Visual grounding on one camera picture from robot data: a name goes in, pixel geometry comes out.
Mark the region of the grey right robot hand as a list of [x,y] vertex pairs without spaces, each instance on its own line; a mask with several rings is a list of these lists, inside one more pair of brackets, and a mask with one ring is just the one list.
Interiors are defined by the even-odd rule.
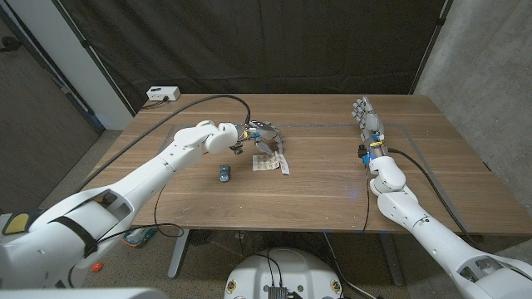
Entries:
[[364,164],[386,155],[384,150],[384,125],[379,120],[367,96],[358,98],[353,104],[352,117],[361,129],[362,144],[358,149],[358,156]]

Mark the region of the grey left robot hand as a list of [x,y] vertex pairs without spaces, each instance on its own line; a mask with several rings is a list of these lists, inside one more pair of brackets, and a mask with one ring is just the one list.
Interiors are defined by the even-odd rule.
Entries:
[[280,130],[271,122],[251,120],[245,125],[239,125],[237,131],[239,132],[238,141],[252,140],[262,153],[273,154],[273,150],[266,143],[266,140],[273,140],[277,145],[277,152],[279,154],[283,153],[283,138]]

